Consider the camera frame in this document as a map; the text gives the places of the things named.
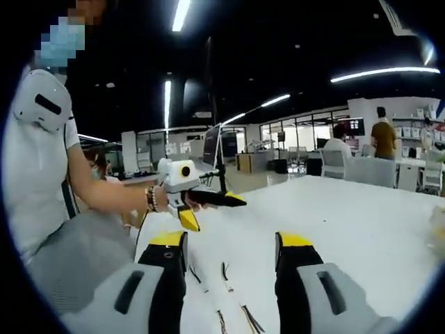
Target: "white shirt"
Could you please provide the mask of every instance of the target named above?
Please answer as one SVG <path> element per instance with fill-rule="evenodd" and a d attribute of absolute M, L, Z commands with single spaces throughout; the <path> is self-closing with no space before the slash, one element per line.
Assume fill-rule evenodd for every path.
<path fill-rule="evenodd" d="M 353 156 L 350 151 L 349 145 L 341 139 L 337 138 L 331 138 L 330 140 L 328 140 L 323 149 L 329 151 L 342 151 L 345 159 L 349 159 Z"/>
<path fill-rule="evenodd" d="M 61 184 L 67 173 L 66 149 L 79 142 L 76 122 L 49 133 L 10 113 L 3 141 L 3 194 L 15 245 L 28 262 L 40 244 L 69 217 Z"/>

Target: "hand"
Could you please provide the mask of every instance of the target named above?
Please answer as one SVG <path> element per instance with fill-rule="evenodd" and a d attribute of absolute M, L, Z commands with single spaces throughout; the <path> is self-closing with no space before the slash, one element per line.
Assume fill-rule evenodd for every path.
<path fill-rule="evenodd" d="M 165 185 L 163 184 L 162 186 L 154 187 L 153 194 L 158 205 L 158 212 L 166 212 L 168 206 L 168 197 L 167 191 L 165 190 Z"/>
<path fill-rule="evenodd" d="M 198 211 L 201 209 L 201 205 L 200 205 L 199 203 L 196 203 L 196 202 L 194 202 L 194 201 L 192 201 L 192 200 L 190 199 L 190 196 L 189 196 L 188 192 L 186 192 L 186 198 L 185 198 L 185 200 L 186 200 L 186 204 L 187 204 L 189 207 L 191 207 L 191 208 L 193 209 L 194 212 L 198 212 Z"/>

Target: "computer monitor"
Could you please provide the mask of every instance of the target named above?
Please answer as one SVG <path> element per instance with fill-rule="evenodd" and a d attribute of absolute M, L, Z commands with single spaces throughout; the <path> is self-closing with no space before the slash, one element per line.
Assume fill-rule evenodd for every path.
<path fill-rule="evenodd" d="M 344 118 L 339 120 L 346 128 L 346 136 L 364 136 L 364 122 L 363 118 Z"/>
<path fill-rule="evenodd" d="M 216 125 L 206 132 L 204 137 L 204 152 L 202 153 L 202 162 L 216 167 L 216 153 L 220 148 L 221 124 Z"/>
<path fill-rule="evenodd" d="M 317 148 L 324 148 L 329 139 L 317 138 Z"/>

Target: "face mask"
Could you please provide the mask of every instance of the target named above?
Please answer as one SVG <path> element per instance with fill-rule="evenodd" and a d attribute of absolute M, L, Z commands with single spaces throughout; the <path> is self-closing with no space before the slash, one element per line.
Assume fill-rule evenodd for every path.
<path fill-rule="evenodd" d="M 35 62 L 41 67 L 67 67 L 68 59 L 75 59 L 79 50 L 85 50 L 85 26 L 69 24 L 67 17 L 59 17 L 58 24 L 42 34 Z"/>

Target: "man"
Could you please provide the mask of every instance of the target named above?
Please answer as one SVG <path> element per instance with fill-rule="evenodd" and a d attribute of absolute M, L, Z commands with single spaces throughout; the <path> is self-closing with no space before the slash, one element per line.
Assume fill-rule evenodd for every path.
<path fill-rule="evenodd" d="M 377 107 L 378 122 L 371 132 L 371 145 L 375 147 L 375 157 L 394 160 L 396 152 L 396 131 L 388 123 L 387 112 L 384 107 Z"/>
<path fill-rule="evenodd" d="M 324 149 L 330 151 L 342 151 L 343 156 L 346 159 L 352 157 L 350 147 L 345 143 L 346 140 L 346 128 L 343 124 L 338 124 L 333 130 L 334 138 L 331 138 L 325 144 Z"/>

